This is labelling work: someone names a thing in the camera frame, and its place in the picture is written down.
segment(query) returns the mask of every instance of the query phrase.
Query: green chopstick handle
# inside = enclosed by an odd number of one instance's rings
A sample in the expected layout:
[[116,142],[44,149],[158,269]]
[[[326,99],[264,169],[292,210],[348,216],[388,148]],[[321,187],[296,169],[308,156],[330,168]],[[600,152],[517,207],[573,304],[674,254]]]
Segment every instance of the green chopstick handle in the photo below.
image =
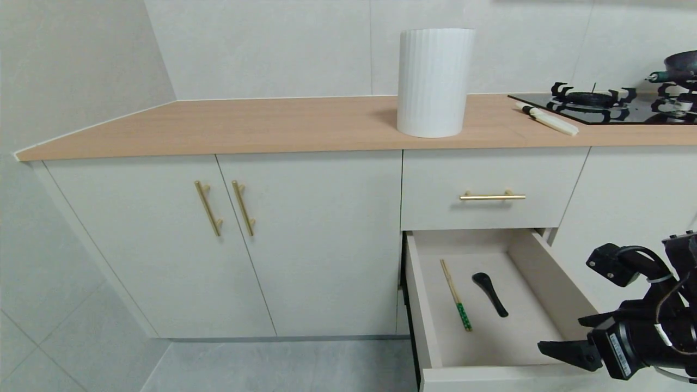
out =
[[462,324],[465,326],[466,331],[472,331],[472,324],[470,324],[470,319],[467,318],[467,313],[465,313],[465,307],[461,303],[457,304],[457,311],[460,313],[460,318],[462,319]]

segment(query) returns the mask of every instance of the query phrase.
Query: black glass cooktop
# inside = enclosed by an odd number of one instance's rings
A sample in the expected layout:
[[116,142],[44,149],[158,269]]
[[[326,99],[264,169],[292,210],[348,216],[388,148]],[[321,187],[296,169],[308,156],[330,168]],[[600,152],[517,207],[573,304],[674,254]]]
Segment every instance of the black glass cooktop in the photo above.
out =
[[535,107],[546,109],[581,123],[595,124],[697,124],[697,114],[691,110],[676,115],[674,105],[666,103],[655,93],[639,93],[631,102],[614,107],[590,107],[572,102],[562,102],[550,93],[520,93],[509,97]]

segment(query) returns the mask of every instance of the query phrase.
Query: gold cabinet handle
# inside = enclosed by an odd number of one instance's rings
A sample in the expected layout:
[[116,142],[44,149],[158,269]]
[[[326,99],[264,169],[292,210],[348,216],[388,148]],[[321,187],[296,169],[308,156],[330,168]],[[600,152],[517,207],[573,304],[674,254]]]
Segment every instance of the gold cabinet handle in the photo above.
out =
[[240,209],[242,210],[242,217],[244,218],[245,224],[247,225],[247,231],[250,233],[250,237],[253,237],[254,229],[252,228],[252,226],[254,226],[256,220],[250,219],[250,216],[247,214],[247,208],[245,207],[245,201],[242,199],[242,192],[244,191],[245,186],[241,183],[237,183],[237,181],[232,181],[232,188],[235,190],[235,197],[237,197],[237,203],[240,205]]
[[525,195],[514,195],[510,189],[507,189],[503,195],[473,195],[468,190],[460,196],[460,200],[523,200],[525,198]]
[[213,217],[213,212],[210,210],[210,205],[208,204],[208,199],[206,198],[206,193],[210,190],[210,185],[203,186],[200,181],[194,181],[196,190],[199,192],[199,197],[201,198],[201,203],[204,204],[204,209],[206,210],[206,215],[210,221],[210,225],[213,226],[213,232],[215,236],[220,236],[220,226],[222,226],[222,219],[216,220]]

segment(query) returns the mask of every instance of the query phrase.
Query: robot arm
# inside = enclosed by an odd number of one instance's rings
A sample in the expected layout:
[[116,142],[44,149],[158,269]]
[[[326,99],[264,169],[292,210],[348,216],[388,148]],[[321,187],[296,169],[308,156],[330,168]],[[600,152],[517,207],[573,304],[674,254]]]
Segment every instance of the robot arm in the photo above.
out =
[[[592,328],[586,340],[539,342],[540,352],[589,371],[605,363],[615,379],[627,380],[654,366],[668,377],[697,384],[692,378],[697,377],[697,234],[671,236],[663,244],[677,279],[650,249],[612,243],[595,249],[586,262],[593,271],[621,287],[641,274],[651,287],[643,299],[580,318],[579,324]],[[684,369],[690,377],[661,367]]]

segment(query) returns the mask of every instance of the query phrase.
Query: gas stove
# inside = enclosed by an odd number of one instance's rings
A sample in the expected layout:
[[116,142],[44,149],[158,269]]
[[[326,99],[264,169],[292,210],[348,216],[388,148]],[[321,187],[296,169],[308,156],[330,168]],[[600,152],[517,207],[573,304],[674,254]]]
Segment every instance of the gas stove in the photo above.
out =
[[607,92],[573,91],[557,82],[549,93],[521,93],[509,97],[581,123],[697,124],[697,92],[664,83],[657,93],[624,88]]

